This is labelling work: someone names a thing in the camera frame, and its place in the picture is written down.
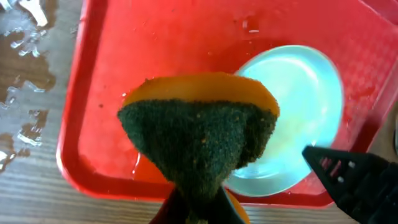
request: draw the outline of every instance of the sponge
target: sponge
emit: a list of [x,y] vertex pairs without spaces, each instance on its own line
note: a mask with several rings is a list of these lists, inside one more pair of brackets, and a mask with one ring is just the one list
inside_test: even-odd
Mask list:
[[[204,86],[208,87],[200,86],[204,77],[202,74],[148,81],[128,96],[118,113],[137,150],[175,183],[192,215],[199,219],[206,218],[206,205],[231,171],[261,157],[279,115],[276,101],[258,82],[216,73],[207,76],[207,82],[221,78],[223,85],[229,85],[227,88],[234,92],[222,91],[221,85],[215,91],[207,88],[202,92]],[[228,80],[242,85],[234,86]],[[245,82],[267,93],[264,96],[257,92],[256,97],[271,99],[271,95],[271,103],[258,100],[258,106],[247,95],[232,97],[236,92],[245,92]],[[181,90],[191,84],[191,89]]]

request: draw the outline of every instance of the dark green abrasive layer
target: dark green abrasive layer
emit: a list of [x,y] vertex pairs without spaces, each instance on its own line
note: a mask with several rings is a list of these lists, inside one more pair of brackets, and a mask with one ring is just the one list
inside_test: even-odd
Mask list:
[[253,104],[182,100],[138,101],[118,117],[135,147],[199,217],[232,170],[262,155],[277,119]]

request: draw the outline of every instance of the wooden table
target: wooden table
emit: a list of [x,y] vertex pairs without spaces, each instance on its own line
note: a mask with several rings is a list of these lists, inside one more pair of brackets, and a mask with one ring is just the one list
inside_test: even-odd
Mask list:
[[[158,203],[89,198],[71,188],[58,171],[55,148],[80,8],[78,0],[46,1],[50,24],[39,44],[39,50],[45,52],[39,58],[31,54],[21,57],[10,47],[21,35],[0,36],[0,102],[13,101],[7,110],[0,108],[0,150],[13,147],[21,152],[0,173],[0,223],[148,223],[160,207]],[[4,16],[0,11],[0,21]],[[34,92],[26,80],[46,92]],[[10,86],[20,89],[7,93]],[[39,121],[35,110],[41,110]],[[397,160],[391,145],[397,111],[396,105],[372,148],[391,160]],[[20,130],[25,135],[36,133],[36,137],[40,132],[42,145],[22,142],[17,138]],[[335,206],[325,210],[246,210],[252,223],[355,223]]]

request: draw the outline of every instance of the light blue plate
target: light blue plate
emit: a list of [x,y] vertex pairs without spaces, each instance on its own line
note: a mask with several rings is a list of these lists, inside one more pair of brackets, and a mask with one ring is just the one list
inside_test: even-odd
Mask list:
[[328,147],[337,134],[343,108],[338,71],[318,50],[287,45],[254,57],[238,75],[259,80],[278,101],[280,117],[263,156],[224,184],[250,197],[287,190],[311,172],[304,147]]

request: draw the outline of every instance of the red tray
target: red tray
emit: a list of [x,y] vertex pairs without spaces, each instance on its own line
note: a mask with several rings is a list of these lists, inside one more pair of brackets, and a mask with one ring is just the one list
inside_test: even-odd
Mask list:
[[[378,1],[398,9],[395,0]],[[334,147],[365,152],[398,95],[398,27],[384,15],[357,0],[86,0],[58,166],[88,195],[163,201],[173,185],[133,148],[116,117],[126,93],[146,78],[233,73],[286,44],[315,47],[334,61],[345,92]],[[314,174],[277,195],[237,198],[256,206],[332,203]]]

